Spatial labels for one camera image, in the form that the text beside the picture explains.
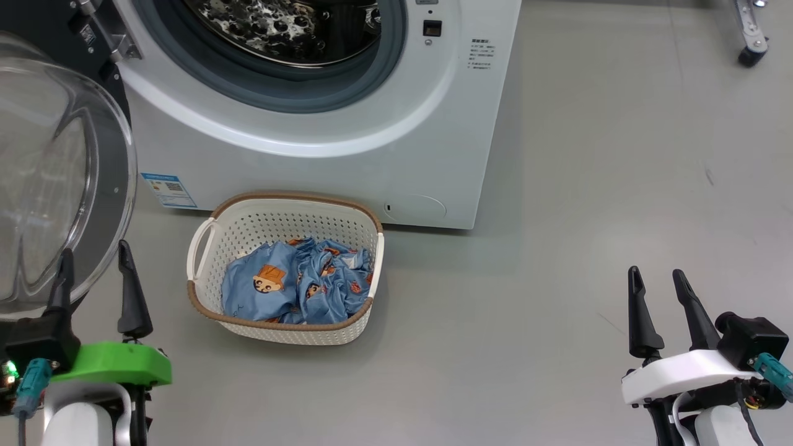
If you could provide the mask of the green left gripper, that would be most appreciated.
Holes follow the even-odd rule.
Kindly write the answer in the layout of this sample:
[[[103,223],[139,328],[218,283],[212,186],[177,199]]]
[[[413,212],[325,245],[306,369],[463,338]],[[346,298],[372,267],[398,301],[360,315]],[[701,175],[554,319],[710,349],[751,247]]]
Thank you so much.
[[[121,316],[117,331],[125,341],[138,341],[153,332],[136,263],[127,241],[118,244],[118,269],[123,277]],[[74,256],[65,248],[59,258],[47,307],[42,317],[71,318]],[[173,382],[170,359],[158,348],[136,343],[102,342],[82,345],[69,372],[52,376],[53,383],[77,380],[142,387],[168,386]]]

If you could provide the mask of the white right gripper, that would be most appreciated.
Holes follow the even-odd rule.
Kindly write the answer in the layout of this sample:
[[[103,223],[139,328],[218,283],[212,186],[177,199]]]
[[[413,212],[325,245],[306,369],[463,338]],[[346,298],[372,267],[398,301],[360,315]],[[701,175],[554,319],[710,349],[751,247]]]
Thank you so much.
[[[622,378],[624,403],[642,404],[646,399],[679,395],[716,386],[735,378],[761,378],[755,370],[734,367],[717,351],[721,337],[699,297],[694,293],[685,272],[680,269],[673,270],[672,281],[677,300],[685,311],[691,352],[660,359],[660,350],[665,347],[665,342],[652,324],[646,305],[646,288],[642,274],[637,266],[631,266],[627,271],[629,355],[654,362],[637,368]]]

